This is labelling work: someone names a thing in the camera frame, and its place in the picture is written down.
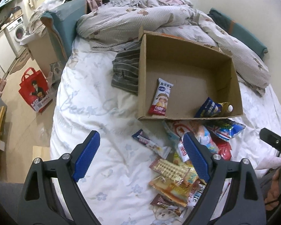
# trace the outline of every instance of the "chip bag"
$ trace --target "chip bag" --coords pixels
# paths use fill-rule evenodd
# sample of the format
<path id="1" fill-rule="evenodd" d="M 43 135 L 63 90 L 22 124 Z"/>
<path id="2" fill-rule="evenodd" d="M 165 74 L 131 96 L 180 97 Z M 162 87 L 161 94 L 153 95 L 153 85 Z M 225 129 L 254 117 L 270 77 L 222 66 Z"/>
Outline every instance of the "chip bag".
<path id="1" fill-rule="evenodd" d="M 246 127 L 230 119 L 208 120 L 204 126 L 224 141 L 234 138 Z"/>

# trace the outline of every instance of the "striped cloth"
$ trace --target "striped cloth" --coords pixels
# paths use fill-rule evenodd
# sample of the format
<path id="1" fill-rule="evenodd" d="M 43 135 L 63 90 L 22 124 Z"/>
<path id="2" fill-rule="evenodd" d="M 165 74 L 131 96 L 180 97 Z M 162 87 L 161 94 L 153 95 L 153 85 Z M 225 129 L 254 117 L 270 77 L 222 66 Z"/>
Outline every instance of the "striped cloth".
<path id="1" fill-rule="evenodd" d="M 140 59 L 141 41 L 126 45 L 116 55 L 113 64 L 114 75 L 111 85 L 133 94 L 138 94 L 138 63 Z"/>

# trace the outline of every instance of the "floor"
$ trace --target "floor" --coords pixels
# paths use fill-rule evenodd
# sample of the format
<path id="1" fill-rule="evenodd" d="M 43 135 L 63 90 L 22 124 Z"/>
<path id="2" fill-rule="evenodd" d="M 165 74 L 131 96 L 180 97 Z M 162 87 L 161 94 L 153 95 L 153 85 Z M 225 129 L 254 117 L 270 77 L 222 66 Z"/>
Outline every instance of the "floor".
<path id="1" fill-rule="evenodd" d="M 50 146 L 55 101 L 42 113 L 36 113 L 18 92 L 22 75 L 29 67 L 40 69 L 30 58 L 21 70 L 7 76 L 3 89 L 7 112 L 2 138 L 6 147 L 0 156 L 0 179 L 6 182 L 24 183 L 32 163 L 32 147 Z"/>

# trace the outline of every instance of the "shopping bag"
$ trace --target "shopping bag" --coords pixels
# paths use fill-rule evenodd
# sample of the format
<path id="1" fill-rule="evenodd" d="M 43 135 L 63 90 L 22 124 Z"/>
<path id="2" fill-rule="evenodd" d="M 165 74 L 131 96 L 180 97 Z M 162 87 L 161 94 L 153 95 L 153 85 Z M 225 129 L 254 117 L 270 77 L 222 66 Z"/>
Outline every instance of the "shopping bag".
<path id="1" fill-rule="evenodd" d="M 28 68 L 22 76 L 20 87 L 20 95 L 37 113 L 41 113 L 52 100 L 47 81 L 41 70 L 35 71 L 32 67 Z"/>

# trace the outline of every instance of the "mattress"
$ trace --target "mattress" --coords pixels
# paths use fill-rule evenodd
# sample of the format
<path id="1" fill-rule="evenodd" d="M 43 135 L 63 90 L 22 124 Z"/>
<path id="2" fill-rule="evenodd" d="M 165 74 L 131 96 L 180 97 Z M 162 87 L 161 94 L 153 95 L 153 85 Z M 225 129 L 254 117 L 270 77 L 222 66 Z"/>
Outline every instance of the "mattress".
<path id="1" fill-rule="evenodd" d="M 160 121 L 139 121 L 135 95 L 111 86 L 116 52 L 92 49 L 91 42 L 76 37 L 73 53 L 58 88 L 50 141 L 51 158 L 70 153 L 92 130 L 101 145 L 78 186 L 101 224 L 182 224 L 183 218 L 150 205 L 158 193 L 148 185 L 158 174 L 149 168 L 156 155 L 131 135 L 140 128 L 163 146 L 170 146 Z M 244 114 L 234 118 L 246 128 L 230 141 L 232 159 L 248 158 L 255 168 L 276 150 L 259 139 L 261 128 L 281 136 L 281 106 L 269 85 L 260 97 L 239 83 Z M 261 177 L 266 170 L 258 170 Z M 66 215 L 71 217 L 58 181 L 54 184 Z"/>

